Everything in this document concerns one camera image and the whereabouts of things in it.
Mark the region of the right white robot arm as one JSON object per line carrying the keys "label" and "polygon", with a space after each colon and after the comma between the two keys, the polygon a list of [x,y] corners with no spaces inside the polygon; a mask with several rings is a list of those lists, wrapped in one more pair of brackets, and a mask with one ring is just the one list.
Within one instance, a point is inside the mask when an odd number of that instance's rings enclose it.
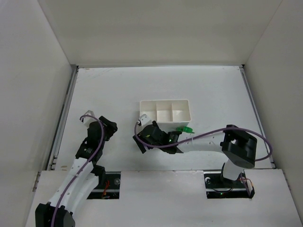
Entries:
{"label": "right white robot arm", "polygon": [[235,125],[198,137],[180,131],[164,132],[153,121],[135,132],[133,140],[142,153],[153,148],[171,155],[192,151],[222,153],[228,160],[222,166],[221,178],[231,181],[237,180],[243,170],[255,167],[257,139]]}

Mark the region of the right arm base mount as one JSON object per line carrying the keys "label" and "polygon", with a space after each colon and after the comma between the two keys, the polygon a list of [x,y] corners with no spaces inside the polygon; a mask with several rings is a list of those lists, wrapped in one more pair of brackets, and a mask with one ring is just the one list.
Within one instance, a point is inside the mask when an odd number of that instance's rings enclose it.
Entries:
{"label": "right arm base mount", "polygon": [[237,180],[222,177],[220,171],[204,172],[205,193],[208,199],[252,199],[255,188],[242,172]]}

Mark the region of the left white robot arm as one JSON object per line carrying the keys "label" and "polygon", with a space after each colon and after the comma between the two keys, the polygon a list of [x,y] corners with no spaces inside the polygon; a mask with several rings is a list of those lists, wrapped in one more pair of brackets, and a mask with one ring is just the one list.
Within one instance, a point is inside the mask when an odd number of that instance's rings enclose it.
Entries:
{"label": "left white robot arm", "polygon": [[93,119],[87,128],[87,136],[81,143],[63,183],[52,198],[45,204],[40,203],[35,210],[37,227],[74,227],[75,214],[79,206],[90,193],[104,182],[106,171],[97,162],[103,155],[105,142],[117,132],[118,127],[101,116],[96,118],[89,114],[80,117]]}

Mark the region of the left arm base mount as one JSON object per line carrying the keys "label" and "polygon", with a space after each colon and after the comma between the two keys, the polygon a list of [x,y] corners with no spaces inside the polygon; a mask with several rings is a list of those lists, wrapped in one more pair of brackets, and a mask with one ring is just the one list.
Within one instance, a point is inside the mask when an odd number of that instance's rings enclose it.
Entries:
{"label": "left arm base mount", "polygon": [[90,195],[88,200],[116,200],[120,196],[121,172],[106,172],[103,180]]}

